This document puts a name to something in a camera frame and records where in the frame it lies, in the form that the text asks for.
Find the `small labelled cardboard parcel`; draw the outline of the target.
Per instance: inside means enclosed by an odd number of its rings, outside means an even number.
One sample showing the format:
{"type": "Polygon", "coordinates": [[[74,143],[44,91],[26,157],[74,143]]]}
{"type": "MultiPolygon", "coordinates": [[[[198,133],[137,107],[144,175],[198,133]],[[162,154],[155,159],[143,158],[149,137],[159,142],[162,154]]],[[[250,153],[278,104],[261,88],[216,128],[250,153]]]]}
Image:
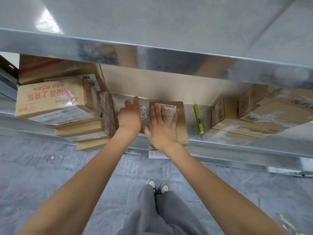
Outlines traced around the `small labelled cardboard parcel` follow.
{"type": "Polygon", "coordinates": [[[187,126],[186,126],[186,118],[185,118],[185,110],[183,102],[179,101],[150,101],[149,102],[149,109],[151,106],[158,104],[159,109],[162,109],[162,105],[165,108],[166,115],[168,118],[169,123],[172,123],[174,115],[177,113],[178,118],[176,122],[176,135],[178,142],[182,146],[187,146],[189,143],[188,133],[187,133],[187,126]]]}

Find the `person's left hand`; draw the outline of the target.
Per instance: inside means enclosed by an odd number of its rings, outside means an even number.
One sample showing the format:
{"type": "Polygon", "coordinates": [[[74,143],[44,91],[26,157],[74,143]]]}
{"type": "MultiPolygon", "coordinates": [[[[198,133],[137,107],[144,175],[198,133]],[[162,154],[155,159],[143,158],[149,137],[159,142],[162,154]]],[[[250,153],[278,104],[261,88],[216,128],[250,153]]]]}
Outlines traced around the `person's left hand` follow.
{"type": "Polygon", "coordinates": [[[141,112],[126,111],[124,108],[121,108],[117,115],[119,123],[118,132],[131,135],[131,137],[135,138],[142,126],[141,112]]]}

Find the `large plain cardboard box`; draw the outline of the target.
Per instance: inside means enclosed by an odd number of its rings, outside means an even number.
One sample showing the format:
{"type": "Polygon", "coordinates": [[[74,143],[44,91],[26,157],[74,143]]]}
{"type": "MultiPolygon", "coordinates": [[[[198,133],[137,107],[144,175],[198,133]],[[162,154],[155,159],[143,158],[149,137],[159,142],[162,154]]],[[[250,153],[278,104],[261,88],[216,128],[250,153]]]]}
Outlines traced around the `large plain cardboard box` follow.
{"type": "Polygon", "coordinates": [[[253,85],[104,64],[101,64],[101,68],[110,92],[151,100],[214,105],[224,97],[240,96],[253,85]]]}

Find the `cardboard box wrapped in tape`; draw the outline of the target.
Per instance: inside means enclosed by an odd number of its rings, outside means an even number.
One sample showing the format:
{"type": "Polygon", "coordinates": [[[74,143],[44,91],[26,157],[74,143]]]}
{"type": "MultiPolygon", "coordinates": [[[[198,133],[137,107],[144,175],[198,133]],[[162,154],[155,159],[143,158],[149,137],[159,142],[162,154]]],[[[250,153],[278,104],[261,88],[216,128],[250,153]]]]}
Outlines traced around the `cardboard box wrapped in tape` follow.
{"type": "Polygon", "coordinates": [[[269,86],[258,105],[242,120],[260,125],[271,122],[285,128],[313,122],[313,90],[269,86]]]}

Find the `person's left shoe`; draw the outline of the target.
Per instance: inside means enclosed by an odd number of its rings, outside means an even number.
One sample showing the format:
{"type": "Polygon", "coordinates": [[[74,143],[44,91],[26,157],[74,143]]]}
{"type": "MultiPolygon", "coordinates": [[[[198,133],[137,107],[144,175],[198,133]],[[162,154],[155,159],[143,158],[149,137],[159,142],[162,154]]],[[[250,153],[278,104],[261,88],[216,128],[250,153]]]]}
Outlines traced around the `person's left shoe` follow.
{"type": "Polygon", "coordinates": [[[149,178],[145,185],[150,185],[153,188],[154,194],[157,193],[157,181],[154,178],[149,178]]]}

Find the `large taped cardboard box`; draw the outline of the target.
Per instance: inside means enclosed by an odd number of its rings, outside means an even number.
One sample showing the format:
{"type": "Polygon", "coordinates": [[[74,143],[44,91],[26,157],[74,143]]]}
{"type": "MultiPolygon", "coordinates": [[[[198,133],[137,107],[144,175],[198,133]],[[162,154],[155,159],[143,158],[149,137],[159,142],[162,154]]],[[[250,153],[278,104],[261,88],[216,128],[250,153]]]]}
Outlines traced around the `large taped cardboard box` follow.
{"type": "Polygon", "coordinates": [[[109,136],[114,135],[116,124],[112,97],[105,83],[100,64],[21,55],[19,66],[19,86],[74,77],[84,78],[100,98],[100,105],[103,108],[101,120],[104,121],[105,132],[109,136]]]}

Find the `person's right forearm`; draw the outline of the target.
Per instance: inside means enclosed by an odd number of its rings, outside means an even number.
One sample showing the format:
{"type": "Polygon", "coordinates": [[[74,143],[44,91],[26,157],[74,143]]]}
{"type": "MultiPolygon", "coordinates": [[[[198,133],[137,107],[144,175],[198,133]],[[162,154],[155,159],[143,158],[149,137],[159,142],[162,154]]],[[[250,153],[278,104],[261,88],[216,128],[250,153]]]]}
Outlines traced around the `person's right forearm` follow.
{"type": "Polygon", "coordinates": [[[202,165],[181,144],[153,145],[174,163],[225,235],[287,235],[274,220],[202,165]]]}

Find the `person's left forearm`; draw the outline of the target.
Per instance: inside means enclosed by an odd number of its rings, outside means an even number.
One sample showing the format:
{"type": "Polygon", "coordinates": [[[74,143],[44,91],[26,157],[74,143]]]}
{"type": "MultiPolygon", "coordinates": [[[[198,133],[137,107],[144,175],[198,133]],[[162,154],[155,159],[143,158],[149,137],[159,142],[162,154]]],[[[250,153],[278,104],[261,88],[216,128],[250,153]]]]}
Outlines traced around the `person's left forearm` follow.
{"type": "Polygon", "coordinates": [[[47,199],[16,235],[82,235],[109,179],[138,132],[119,128],[111,140],[47,199]]]}

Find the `white paper label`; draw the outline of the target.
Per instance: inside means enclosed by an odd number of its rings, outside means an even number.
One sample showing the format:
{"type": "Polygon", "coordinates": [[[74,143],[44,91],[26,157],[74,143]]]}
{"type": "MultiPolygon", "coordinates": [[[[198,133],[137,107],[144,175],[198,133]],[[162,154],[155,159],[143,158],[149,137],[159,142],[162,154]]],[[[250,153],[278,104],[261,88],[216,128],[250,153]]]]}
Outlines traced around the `white paper label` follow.
{"type": "Polygon", "coordinates": [[[158,150],[149,150],[148,158],[150,159],[169,159],[165,154],[158,150]]]}

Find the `wide flat taped cardboard box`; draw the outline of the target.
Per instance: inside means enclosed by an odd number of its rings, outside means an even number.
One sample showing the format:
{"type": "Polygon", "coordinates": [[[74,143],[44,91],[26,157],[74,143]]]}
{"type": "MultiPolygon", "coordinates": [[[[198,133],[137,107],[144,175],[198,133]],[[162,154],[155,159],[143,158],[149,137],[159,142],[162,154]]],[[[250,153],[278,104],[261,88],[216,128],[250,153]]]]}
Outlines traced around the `wide flat taped cardboard box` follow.
{"type": "Polygon", "coordinates": [[[262,125],[244,121],[238,118],[238,99],[224,97],[212,109],[211,126],[213,129],[226,132],[264,138],[273,134],[283,132],[286,128],[271,122],[262,125]]]}

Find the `galvanised metal shelf rack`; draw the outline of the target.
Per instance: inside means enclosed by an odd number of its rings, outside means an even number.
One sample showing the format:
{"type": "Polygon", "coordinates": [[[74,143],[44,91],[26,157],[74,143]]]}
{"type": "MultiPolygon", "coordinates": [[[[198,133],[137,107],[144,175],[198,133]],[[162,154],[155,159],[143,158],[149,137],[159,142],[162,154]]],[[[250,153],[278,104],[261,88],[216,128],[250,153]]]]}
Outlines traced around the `galvanised metal shelf rack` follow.
{"type": "Polygon", "coordinates": [[[19,54],[313,89],[313,0],[0,0],[5,99],[19,54]]]}

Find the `person's grey trousers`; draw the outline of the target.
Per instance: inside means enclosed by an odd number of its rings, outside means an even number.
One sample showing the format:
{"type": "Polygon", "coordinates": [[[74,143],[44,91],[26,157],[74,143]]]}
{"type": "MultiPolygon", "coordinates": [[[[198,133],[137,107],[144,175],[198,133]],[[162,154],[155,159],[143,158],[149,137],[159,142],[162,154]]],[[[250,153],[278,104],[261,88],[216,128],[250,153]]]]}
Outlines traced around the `person's grey trousers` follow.
{"type": "Polygon", "coordinates": [[[151,185],[144,185],[138,196],[137,209],[117,235],[209,235],[209,233],[174,191],[155,194],[151,185]]]}

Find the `small brown cardboard box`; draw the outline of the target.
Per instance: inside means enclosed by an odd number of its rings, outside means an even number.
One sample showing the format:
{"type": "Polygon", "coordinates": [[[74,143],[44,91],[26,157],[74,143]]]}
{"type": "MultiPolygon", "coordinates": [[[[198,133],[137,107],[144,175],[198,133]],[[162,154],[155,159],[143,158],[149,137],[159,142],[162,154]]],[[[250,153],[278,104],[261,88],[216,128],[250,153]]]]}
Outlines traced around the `small brown cardboard box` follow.
{"type": "Polygon", "coordinates": [[[259,106],[258,102],[268,94],[268,87],[268,85],[254,84],[241,94],[238,100],[238,118],[243,119],[244,116],[259,106]]]}

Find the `person's right hand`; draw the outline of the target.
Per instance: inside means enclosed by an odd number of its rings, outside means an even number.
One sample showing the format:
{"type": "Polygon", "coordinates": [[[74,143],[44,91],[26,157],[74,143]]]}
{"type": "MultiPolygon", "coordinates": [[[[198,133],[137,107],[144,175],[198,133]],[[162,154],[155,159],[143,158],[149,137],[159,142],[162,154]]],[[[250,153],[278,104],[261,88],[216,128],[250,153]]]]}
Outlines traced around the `person's right hand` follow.
{"type": "Polygon", "coordinates": [[[152,146],[165,153],[167,149],[178,144],[176,130],[172,128],[168,120],[167,123],[163,122],[158,104],[151,107],[150,120],[153,134],[153,142],[150,142],[152,146]]]}

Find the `flat box with white label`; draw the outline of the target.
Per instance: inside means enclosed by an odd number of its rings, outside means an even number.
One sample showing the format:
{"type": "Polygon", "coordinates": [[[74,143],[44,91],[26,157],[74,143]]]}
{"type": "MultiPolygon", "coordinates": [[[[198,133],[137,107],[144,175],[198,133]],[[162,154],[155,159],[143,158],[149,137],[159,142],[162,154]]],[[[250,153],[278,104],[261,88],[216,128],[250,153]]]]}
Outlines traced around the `flat box with white label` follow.
{"type": "Polygon", "coordinates": [[[106,132],[97,132],[97,133],[90,133],[90,134],[84,134],[79,136],[73,136],[73,137],[66,137],[64,139],[70,141],[70,142],[82,142],[82,141],[88,141],[98,138],[108,138],[110,137],[106,132]]]}

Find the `cardboard box with red print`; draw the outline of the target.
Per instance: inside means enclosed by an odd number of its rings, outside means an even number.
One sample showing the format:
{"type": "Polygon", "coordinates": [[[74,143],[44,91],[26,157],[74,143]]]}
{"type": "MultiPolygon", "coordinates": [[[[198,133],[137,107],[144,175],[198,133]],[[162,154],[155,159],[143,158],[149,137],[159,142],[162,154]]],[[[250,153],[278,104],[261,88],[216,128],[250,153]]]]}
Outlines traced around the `cardboard box with red print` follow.
{"type": "Polygon", "coordinates": [[[51,128],[102,119],[96,91],[82,77],[18,87],[15,118],[51,128]]]}

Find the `green marker pen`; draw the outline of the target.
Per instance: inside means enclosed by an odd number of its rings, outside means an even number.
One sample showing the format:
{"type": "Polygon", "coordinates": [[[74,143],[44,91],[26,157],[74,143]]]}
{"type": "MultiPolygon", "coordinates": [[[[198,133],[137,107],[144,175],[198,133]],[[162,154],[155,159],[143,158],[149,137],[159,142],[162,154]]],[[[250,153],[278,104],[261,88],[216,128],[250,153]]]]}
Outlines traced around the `green marker pen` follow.
{"type": "Polygon", "coordinates": [[[201,116],[200,116],[198,105],[194,104],[193,108],[194,108],[194,113],[195,113],[195,117],[196,117],[199,133],[200,134],[204,134],[204,128],[203,128],[203,124],[201,122],[201,116]]]}

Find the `clear and green plastic scrap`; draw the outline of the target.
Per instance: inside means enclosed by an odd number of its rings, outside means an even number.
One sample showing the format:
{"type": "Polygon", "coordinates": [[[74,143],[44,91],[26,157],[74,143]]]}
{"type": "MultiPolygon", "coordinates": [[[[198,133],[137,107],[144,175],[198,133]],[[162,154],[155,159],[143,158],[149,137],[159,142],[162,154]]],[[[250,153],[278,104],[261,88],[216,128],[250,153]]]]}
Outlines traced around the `clear and green plastic scrap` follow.
{"type": "Polygon", "coordinates": [[[308,233],[298,230],[290,221],[288,221],[281,213],[276,212],[280,225],[287,231],[289,235],[309,235],[308,233]]]}

